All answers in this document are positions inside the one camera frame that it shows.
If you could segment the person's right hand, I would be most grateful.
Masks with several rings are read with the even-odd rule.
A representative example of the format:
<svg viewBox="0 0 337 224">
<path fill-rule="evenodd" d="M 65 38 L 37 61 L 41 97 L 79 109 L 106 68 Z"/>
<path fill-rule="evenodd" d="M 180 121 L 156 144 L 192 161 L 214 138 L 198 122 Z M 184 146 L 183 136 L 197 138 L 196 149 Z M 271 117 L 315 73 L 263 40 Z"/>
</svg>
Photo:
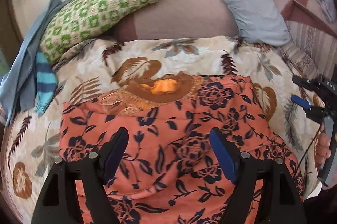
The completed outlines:
<svg viewBox="0 0 337 224">
<path fill-rule="evenodd" d="M 315 148 L 315 164 L 321 166 L 331 156 L 330 138 L 325 133 L 320 133 Z"/>
</svg>

